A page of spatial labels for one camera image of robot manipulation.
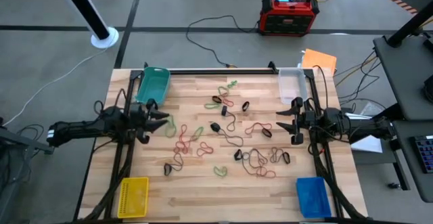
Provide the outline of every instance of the black desk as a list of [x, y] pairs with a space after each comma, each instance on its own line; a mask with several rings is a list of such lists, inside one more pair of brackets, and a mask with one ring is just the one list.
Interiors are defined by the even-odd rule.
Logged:
[[392, 48], [384, 38], [374, 39], [395, 98], [407, 120], [433, 120], [433, 104], [424, 98], [424, 81], [433, 75], [433, 53], [423, 46], [425, 38], [409, 37]]
[[415, 150], [413, 150], [411, 142], [409, 141], [409, 138], [413, 136], [432, 135], [433, 121], [394, 121], [392, 124], [394, 125], [400, 148], [405, 155], [421, 199], [425, 202], [433, 202], [433, 173], [423, 173]]

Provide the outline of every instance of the wooden table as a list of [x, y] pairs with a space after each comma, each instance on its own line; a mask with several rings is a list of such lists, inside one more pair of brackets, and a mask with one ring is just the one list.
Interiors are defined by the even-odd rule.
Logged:
[[[114, 70], [108, 89], [106, 106], [111, 106], [120, 88], [128, 86], [130, 70]], [[338, 97], [330, 72], [325, 70], [329, 107], [339, 108]], [[267, 158], [272, 147], [283, 148], [289, 152], [291, 163], [283, 162], [266, 165], [275, 171], [277, 177], [265, 179], [248, 175], [240, 162], [233, 159], [238, 149], [228, 144], [225, 139], [214, 133], [209, 125], [218, 122], [225, 129], [230, 117], [222, 117], [221, 109], [208, 110], [204, 104], [211, 102], [211, 96], [217, 94], [218, 86], [227, 86], [231, 81], [238, 84], [230, 90], [229, 99], [235, 103], [229, 111], [237, 117], [236, 130], [230, 135], [244, 138], [242, 151], [258, 149]], [[322, 107], [325, 106], [325, 86], [320, 72], [315, 70], [315, 80]], [[241, 106], [250, 102], [247, 112]], [[302, 221], [296, 179], [315, 177], [313, 157], [307, 152], [309, 134], [304, 131], [304, 143], [292, 145], [290, 135], [278, 127], [276, 122], [291, 123], [292, 117], [276, 115], [276, 111], [288, 110], [279, 98], [277, 75], [172, 75], [170, 90], [164, 106], [160, 110], [172, 114], [177, 125], [174, 138], [164, 136], [164, 127], [158, 129], [149, 144], [136, 141], [131, 177], [149, 177], [149, 204], [147, 216], [142, 219], [126, 219], [139, 222], [217, 222], [217, 221]], [[252, 135], [246, 135], [244, 129], [254, 122], [271, 123], [272, 138], [264, 137], [259, 128]], [[197, 142], [191, 144], [188, 154], [182, 155], [182, 171], [173, 171], [165, 177], [163, 166], [173, 162], [173, 148], [179, 136], [182, 124], [188, 129], [186, 138], [192, 136], [198, 127], [204, 132]], [[107, 141], [98, 138], [95, 147]], [[205, 141], [214, 148], [213, 154], [203, 157], [196, 155], [199, 143]], [[330, 143], [338, 185], [349, 201], [363, 215], [367, 216], [361, 186], [350, 146], [334, 141]], [[83, 199], [78, 217], [85, 217], [99, 202], [110, 182], [112, 163], [116, 144], [100, 148], [91, 158], [89, 174], [86, 179]], [[217, 177], [214, 166], [226, 166], [228, 175]], [[327, 189], [329, 203], [335, 216], [332, 193]], [[116, 194], [112, 217], [117, 215]]]

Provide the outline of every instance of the teal plastic tray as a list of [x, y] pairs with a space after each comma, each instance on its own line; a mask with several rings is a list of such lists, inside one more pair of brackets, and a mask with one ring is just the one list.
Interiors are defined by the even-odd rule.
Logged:
[[164, 104], [169, 87], [170, 71], [165, 68], [147, 67], [144, 69], [144, 79], [135, 99], [141, 104], [154, 99], [161, 106]]

